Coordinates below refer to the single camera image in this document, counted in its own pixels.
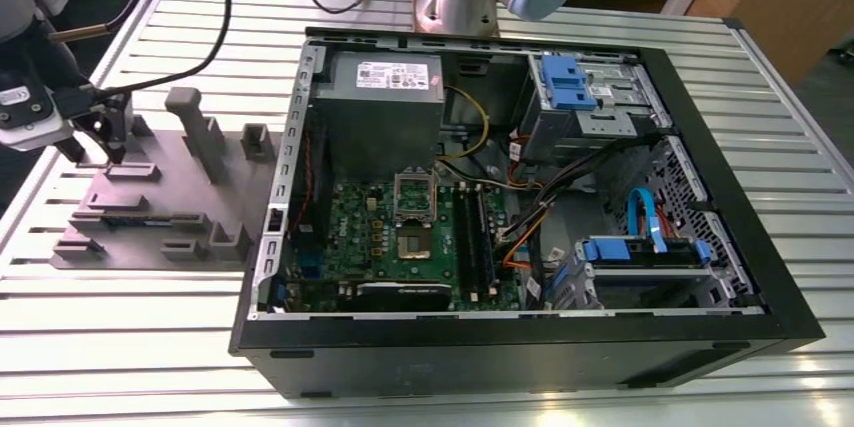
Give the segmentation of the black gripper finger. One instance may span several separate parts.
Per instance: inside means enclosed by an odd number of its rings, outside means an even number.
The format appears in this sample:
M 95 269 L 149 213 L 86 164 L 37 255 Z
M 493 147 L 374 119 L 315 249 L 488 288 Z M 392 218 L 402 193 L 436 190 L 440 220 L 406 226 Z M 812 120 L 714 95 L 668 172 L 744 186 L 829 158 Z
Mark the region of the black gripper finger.
M 101 95 L 91 99 L 87 108 L 71 121 L 99 145 L 109 161 L 121 164 L 127 153 L 129 94 Z
M 63 131 L 61 139 L 54 143 L 54 147 L 73 163 L 81 163 L 86 158 L 86 149 L 78 139 L 74 131 Z

